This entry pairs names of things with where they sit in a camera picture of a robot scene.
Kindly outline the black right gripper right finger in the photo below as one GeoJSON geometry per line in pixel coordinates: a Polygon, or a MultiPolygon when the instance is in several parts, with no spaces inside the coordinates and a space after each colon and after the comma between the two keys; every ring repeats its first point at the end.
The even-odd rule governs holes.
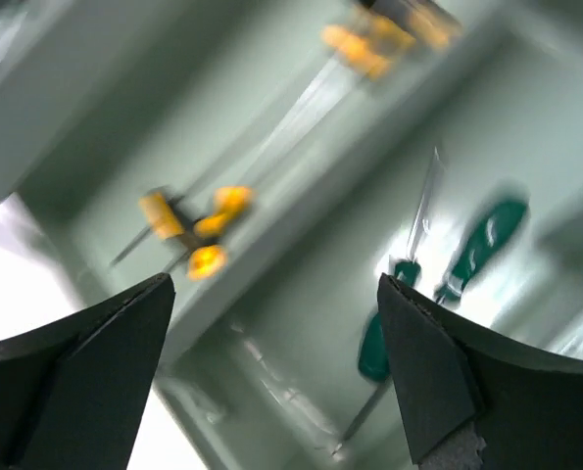
{"type": "Polygon", "coordinates": [[[378,311],[420,469],[583,469],[583,360],[524,345],[384,275],[378,311]]]}

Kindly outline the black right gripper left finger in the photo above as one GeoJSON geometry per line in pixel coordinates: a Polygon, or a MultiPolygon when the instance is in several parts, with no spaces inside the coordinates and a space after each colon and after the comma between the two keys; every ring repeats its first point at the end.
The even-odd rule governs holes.
{"type": "Polygon", "coordinates": [[[124,469],[175,299],[158,273],[0,341],[0,469],[124,469]]]}

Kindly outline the green plastic toolbox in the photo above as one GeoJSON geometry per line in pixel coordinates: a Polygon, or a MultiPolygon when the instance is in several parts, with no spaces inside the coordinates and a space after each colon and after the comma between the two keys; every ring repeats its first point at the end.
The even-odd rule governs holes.
{"type": "Polygon", "coordinates": [[[420,222],[432,296],[474,218],[529,214],[446,304],[583,359],[583,1],[446,1],[460,35],[363,81],[282,153],[255,156],[331,50],[352,1],[1,1],[0,336],[106,299],[181,249],[148,235],[148,191],[210,213],[254,191],[226,265],[170,275],[175,301],[133,469],[409,469],[393,390],[358,371],[379,277],[420,222]]]}

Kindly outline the yellow black T-handle hex key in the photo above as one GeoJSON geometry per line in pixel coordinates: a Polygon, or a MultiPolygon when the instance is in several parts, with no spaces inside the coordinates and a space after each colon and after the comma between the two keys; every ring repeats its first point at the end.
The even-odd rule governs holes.
{"type": "Polygon", "coordinates": [[[203,216],[183,209],[184,199],[183,194],[174,194],[168,187],[146,192],[138,201],[146,227],[116,255],[111,265],[120,263],[148,235],[155,234],[165,244],[181,249],[163,272],[170,273],[183,265],[192,280],[210,278],[219,272],[227,263],[222,238],[248,212],[254,191],[247,186],[221,187],[214,194],[213,210],[203,216]]]}

